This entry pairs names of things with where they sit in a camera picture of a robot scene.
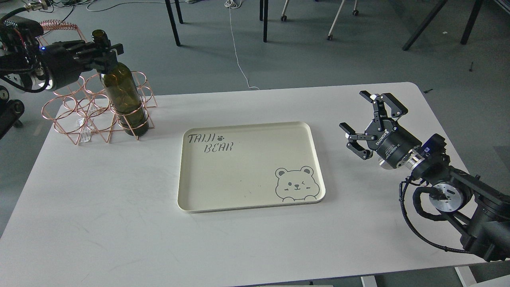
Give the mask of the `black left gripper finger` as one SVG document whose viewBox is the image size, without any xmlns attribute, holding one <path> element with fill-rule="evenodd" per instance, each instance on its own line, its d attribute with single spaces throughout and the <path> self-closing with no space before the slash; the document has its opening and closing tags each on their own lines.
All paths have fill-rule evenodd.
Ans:
<svg viewBox="0 0 510 287">
<path fill-rule="evenodd" d="M 72 53 L 78 57 L 99 57 L 113 50 L 117 55 L 122 55 L 124 53 L 124 48 L 121 43 L 111 45 L 110 43 L 87 42 L 72 46 Z"/>
<path fill-rule="evenodd" d="M 80 63 L 83 64 L 85 71 L 95 69 L 102 74 L 112 73 L 118 64 L 117 53 L 115 51 L 108 51 L 94 57 L 87 56 L 82 58 Z"/>
</svg>

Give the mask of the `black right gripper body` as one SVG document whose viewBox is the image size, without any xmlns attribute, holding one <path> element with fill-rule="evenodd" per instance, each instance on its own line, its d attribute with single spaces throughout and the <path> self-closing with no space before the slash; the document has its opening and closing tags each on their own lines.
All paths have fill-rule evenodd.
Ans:
<svg viewBox="0 0 510 287">
<path fill-rule="evenodd" d="M 375 136 L 375 139 L 368 141 L 367 145 L 391 168 L 398 168 L 410 150 L 421 146 L 422 142 L 393 119 L 382 119 L 381 123 L 372 121 L 368 125 L 365 133 Z"/>
</svg>

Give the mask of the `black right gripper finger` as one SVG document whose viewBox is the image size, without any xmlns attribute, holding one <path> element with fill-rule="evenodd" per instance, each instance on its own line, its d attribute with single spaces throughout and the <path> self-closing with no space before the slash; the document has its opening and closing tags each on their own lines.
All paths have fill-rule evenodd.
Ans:
<svg viewBox="0 0 510 287">
<path fill-rule="evenodd" d="M 371 102 L 374 119 L 369 123 L 364 136 L 382 136 L 385 131 L 396 132 L 408 136 L 408 131 L 401 127 L 397 120 L 408 113 L 408 109 L 397 100 L 391 93 L 371 94 L 362 90 L 359 94 Z"/>
<path fill-rule="evenodd" d="M 372 126 L 373 125 L 370 124 L 365 133 L 356 133 L 346 122 L 341 122 L 339 124 L 339 127 L 346 133 L 346 147 L 362 160 L 371 158 L 373 151 L 377 149 L 375 147 L 375 141 L 379 139 L 379 128 L 372 128 Z M 368 149 L 361 146 L 359 141 L 367 141 Z"/>
</svg>

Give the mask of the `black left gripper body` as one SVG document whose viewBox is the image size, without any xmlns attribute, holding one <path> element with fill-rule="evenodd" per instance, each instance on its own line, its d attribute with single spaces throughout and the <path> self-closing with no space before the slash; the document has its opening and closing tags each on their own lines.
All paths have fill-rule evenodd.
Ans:
<svg viewBox="0 0 510 287">
<path fill-rule="evenodd" d="M 55 42 L 40 48 L 41 62 L 49 73 L 47 90 L 57 90 L 78 80 L 90 71 L 87 62 L 78 53 L 84 51 L 86 42 Z"/>
</svg>

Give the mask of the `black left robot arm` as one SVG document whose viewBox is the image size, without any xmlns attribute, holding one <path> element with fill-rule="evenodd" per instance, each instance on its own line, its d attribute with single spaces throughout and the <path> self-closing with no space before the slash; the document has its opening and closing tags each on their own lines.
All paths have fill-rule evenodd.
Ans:
<svg viewBox="0 0 510 287">
<path fill-rule="evenodd" d="M 23 92 L 40 93 L 65 87 L 86 71 L 110 73 L 124 49 L 120 43 L 111 44 L 102 30 L 93 31 L 92 42 L 40 44 L 42 25 L 20 13 L 48 7 L 49 2 L 35 0 L 1 14 L 1 79 Z"/>
</svg>

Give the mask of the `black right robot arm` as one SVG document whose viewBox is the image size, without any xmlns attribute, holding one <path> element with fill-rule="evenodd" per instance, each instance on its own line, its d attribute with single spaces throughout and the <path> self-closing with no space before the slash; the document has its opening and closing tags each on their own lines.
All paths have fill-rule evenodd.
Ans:
<svg viewBox="0 0 510 287">
<path fill-rule="evenodd" d="M 490 187 L 465 171 L 450 165 L 445 138 L 439 134 L 422 143 L 399 125 L 398 119 L 408 109 L 391 93 L 359 93 L 372 104 L 373 120 L 364 133 L 356 133 L 346 122 L 339 126 L 346 132 L 348 149 L 363 160 L 379 155 L 385 169 L 407 167 L 410 176 L 399 186 L 403 218 L 421 240 L 446 252 L 469 253 L 487 262 L 509 258 L 509 196 Z M 447 221 L 461 234 L 461 249 L 431 242 L 420 234 L 408 218 L 404 198 L 412 184 L 416 213 L 435 222 Z"/>
</svg>

